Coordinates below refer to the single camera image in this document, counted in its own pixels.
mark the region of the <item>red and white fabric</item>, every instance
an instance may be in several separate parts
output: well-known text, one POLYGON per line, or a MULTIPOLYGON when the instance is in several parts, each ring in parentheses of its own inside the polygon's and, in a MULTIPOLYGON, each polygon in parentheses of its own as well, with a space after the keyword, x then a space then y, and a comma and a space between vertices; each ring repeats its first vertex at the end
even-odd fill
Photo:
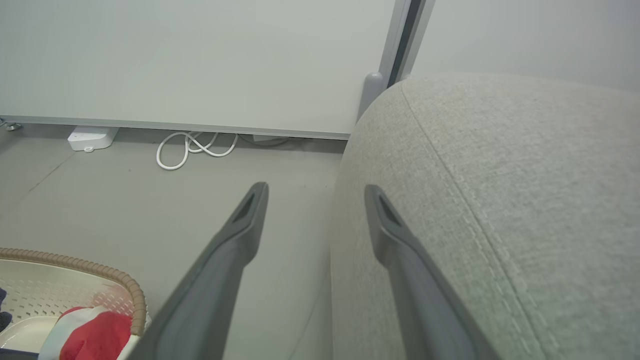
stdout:
POLYGON ((38 360, 116 360, 131 337, 131 318, 105 307, 74 307, 60 318, 38 360))

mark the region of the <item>white power strip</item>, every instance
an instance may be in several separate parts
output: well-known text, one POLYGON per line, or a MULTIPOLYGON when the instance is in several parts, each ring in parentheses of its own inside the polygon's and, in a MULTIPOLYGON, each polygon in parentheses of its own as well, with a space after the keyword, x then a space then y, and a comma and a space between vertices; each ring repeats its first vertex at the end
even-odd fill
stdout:
POLYGON ((71 149, 92 152, 109 147, 118 133, 119 127, 76 126, 67 139, 71 149))

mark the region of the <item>white wall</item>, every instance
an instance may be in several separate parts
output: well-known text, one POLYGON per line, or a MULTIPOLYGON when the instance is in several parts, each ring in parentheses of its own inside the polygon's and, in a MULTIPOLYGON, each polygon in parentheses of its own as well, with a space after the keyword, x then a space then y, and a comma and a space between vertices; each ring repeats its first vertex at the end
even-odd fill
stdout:
POLYGON ((0 116, 348 134, 394 3, 0 0, 0 116))
POLYGON ((434 71, 640 92, 640 1, 436 0, 412 75, 434 71))

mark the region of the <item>red cloth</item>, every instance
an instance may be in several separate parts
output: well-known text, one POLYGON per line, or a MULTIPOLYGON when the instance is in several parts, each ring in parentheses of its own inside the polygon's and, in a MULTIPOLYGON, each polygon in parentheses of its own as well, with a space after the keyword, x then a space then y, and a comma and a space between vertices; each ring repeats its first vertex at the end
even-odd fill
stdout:
POLYGON ((131 318, 112 313, 103 307, 96 307, 95 309, 74 307, 65 311, 58 319, 58 323, 54 326, 52 332, 61 329, 62 333, 64 333, 64 328, 69 326, 77 327, 72 331, 69 329, 71 333, 64 344, 61 344, 62 348, 60 348, 60 345, 55 345, 58 341, 56 340, 52 343, 52 347, 47 347, 48 351, 41 351, 38 356, 39 359, 42 357, 46 359, 59 358, 61 360, 116 360, 131 336, 131 318), (71 320, 72 322, 66 321, 66 325, 64 320, 61 321, 68 314, 81 309, 84 309, 84 311, 76 313, 74 316, 76 320, 71 320), (87 320, 93 316, 95 318, 84 322, 82 321, 84 316, 87 316, 87 320), (77 324, 78 320, 81 325, 73 325, 73 323, 77 324), (51 353, 51 350, 56 347, 61 349, 59 357, 57 351, 51 353))

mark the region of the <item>white cable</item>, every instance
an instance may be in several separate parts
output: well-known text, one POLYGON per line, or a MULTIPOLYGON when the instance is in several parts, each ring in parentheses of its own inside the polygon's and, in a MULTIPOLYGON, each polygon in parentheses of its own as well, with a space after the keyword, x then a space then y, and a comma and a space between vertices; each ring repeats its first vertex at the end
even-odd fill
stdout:
POLYGON ((201 143, 198 142, 198 140, 196 140, 196 138, 198 136, 200 136, 202 134, 202 132, 198 132, 198 131, 192 131, 190 133, 185 133, 184 131, 178 131, 177 133, 173 133, 169 136, 167 136, 161 143, 160 146, 158 146, 158 151, 156 152, 156 162, 158 163, 158 165, 160 165, 161 168, 165 169, 165 170, 175 170, 178 168, 181 168, 185 162, 187 162, 187 157, 189 156, 189 153, 192 152, 194 154, 197 154, 198 152, 206 152, 207 154, 214 156, 216 158, 221 158, 223 156, 229 155, 229 153, 231 152, 231 150, 234 149, 234 147, 236 147, 236 142, 238 141, 238 135, 236 134, 236 137, 234 138, 234 143, 231 144, 231 146, 229 147, 229 150, 223 152, 222 154, 216 154, 215 152, 211 152, 209 151, 209 147, 211 146, 211 144, 213 144, 214 141, 216 141, 216 138, 218 137, 218 133, 216 133, 213 138, 211 139, 211 141, 206 145, 206 146, 202 146, 201 143), (162 151, 162 147, 164 146, 164 144, 170 139, 173 138, 174 136, 178 136, 178 135, 184 135, 184 157, 182 158, 182 161, 180 161, 180 163, 178 165, 172 166, 172 167, 168 167, 165 164, 162 163, 162 161, 160 161, 160 152, 162 151), (192 149, 191 148, 191 143, 195 143, 199 149, 192 149))

